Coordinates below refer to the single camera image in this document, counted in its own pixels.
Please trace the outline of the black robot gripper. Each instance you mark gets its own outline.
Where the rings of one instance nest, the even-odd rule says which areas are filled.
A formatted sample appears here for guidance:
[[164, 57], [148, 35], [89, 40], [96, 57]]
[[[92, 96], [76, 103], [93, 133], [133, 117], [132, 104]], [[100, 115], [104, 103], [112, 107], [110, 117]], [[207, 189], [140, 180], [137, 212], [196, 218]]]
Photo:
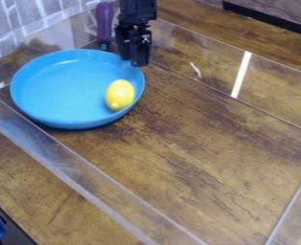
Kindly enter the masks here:
[[157, 0], [119, 0], [119, 7], [115, 37], [120, 56], [131, 59], [135, 67], [147, 66], [152, 46], [152, 32], [147, 29], [157, 19]]

